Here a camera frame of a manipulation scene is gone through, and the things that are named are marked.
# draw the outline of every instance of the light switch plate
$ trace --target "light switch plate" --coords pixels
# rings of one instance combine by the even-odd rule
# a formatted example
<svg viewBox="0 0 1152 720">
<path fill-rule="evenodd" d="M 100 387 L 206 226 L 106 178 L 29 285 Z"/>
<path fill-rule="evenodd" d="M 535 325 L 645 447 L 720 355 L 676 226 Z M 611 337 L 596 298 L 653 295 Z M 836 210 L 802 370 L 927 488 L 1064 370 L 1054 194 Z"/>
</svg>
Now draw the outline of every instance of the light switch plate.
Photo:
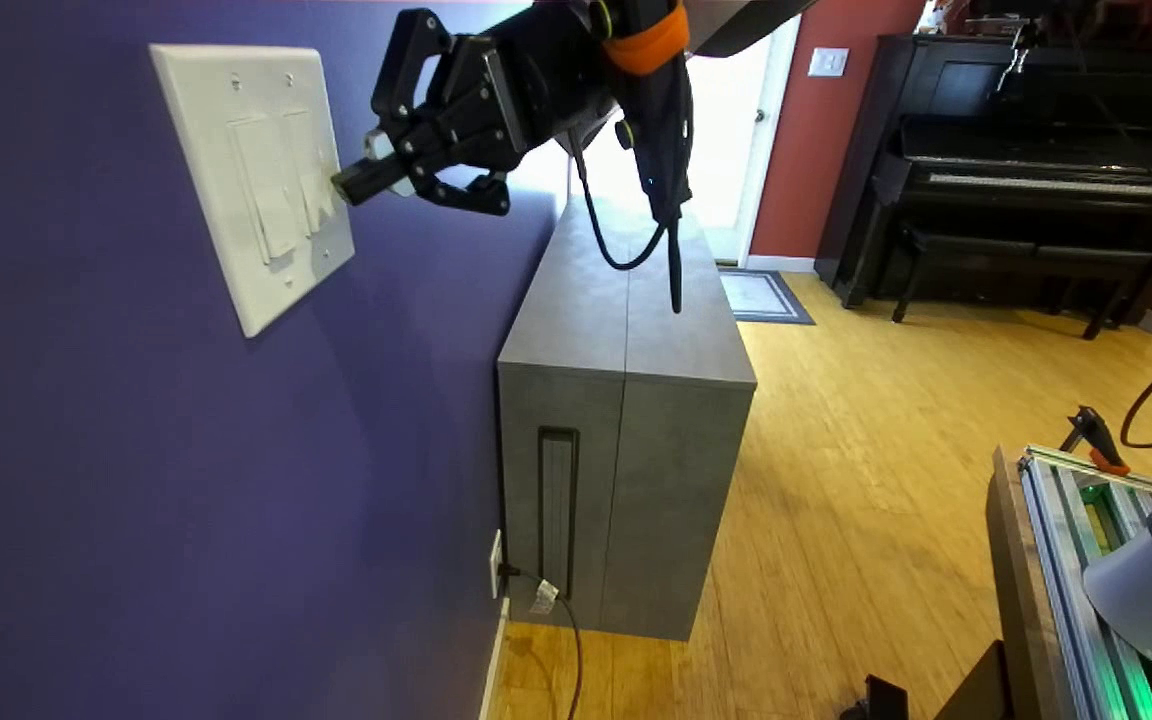
<svg viewBox="0 0 1152 720">
<path fill-rule="evenodd" d="M 847 48 L 811 48 L 809 77 L 844 77 L 847 72 Z"/>
<path fill-rule="evenodd" d="M 322 52 L 153 44 L 230 295 L 261 337 L 351 261 Z"/>
</svg>

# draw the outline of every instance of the wooden floor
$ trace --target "wooden floor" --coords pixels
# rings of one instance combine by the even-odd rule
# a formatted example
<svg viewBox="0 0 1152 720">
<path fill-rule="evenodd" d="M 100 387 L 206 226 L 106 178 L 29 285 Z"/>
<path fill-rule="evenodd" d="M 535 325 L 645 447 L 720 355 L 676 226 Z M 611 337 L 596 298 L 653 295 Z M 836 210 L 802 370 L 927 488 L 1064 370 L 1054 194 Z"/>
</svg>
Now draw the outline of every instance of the wooden floor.
<svg viewBox="0 0 1152 720">
<path fill-rule="evenodd" d="M 935 714 L 1001 635 L 994 447 L 1056 447 L 1076 402 L 1112 426 L 1152 337 L 1076 315 L 915 302 L 844 312 L 789 275 L 816 326 L 743 325 L 759 391 L 687 643 L 584 632 L 584 720 L 831 720 L 877 672 Z M 1152 441 L 1152 402 L 1138 425 Z M 1152 451 L 1127 451 L 1152 477 Z M 498 720 L 568 714 L 573 632 L 511 622 Z"/>
</svg>

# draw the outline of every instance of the gray cabinet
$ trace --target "gray cabinet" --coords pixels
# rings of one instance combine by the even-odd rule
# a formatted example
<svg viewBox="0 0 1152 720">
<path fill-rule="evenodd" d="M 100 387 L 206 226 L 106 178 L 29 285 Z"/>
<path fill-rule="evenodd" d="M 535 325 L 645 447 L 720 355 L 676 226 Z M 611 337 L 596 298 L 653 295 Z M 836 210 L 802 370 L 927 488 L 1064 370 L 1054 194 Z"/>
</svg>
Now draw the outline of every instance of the gray cabinet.
<svg viewBox="0 0 1152 720">
<path fill-rule="evenodd" d="M 686 241 L 676 315 L 664 248 L 611 271 L 573 208 L 498 370 L 511 614 L 565 621 L 532 614 L 545 575 L 584 627 L 686 640 L 758 391 L 707 248 Z"/>
</svg>

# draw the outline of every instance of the wall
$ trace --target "wall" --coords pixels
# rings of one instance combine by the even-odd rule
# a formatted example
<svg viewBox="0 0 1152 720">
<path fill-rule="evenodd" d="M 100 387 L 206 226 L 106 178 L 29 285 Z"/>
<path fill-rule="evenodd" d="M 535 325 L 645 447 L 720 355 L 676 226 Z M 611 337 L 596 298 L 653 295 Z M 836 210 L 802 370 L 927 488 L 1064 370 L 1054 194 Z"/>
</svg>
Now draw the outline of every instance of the wall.
<svg viewBox="0 0 1152 720">
<path fill-rule="evenodd" d="M 384 194 L 360 256 L 243 343 L 144 52 L 311 44 L 357 149 L 388 24 L 371 0 L 0 0 L 0 714 L 478 711 L 493 355 L 552 198 Z"/>
<path fill-rule="evenodd" d="M 752 235 L 758 256 L 816 256 L 877 37 L 912 32 L 920 7 L 924 0 L 816 0 L 806 12 Z M 847 48 L 847 77 L 809 77 L 811 48 Z"/>
</svg>

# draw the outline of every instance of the upright piano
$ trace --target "upright piano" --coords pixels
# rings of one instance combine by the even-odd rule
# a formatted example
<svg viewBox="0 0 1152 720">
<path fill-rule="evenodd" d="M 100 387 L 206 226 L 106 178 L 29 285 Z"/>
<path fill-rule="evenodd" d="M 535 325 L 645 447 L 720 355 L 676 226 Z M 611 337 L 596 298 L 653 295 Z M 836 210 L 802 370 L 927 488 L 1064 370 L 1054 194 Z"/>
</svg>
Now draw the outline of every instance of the upright piano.
<svg viewBox="0 0 1152 720">
<path fill-rule="evenodd" d="M 882 275 L 900 285 L 888 248 L 910 225 L 1152 248 L 1152 48 L 1034 48 L 1026 72 L 1008 63 L 1001 38 L 882 38 L 816 256 L 847 308 L 882 295 Z M 958 275 L 985 295 L 994 281 Z"/>
</svg>

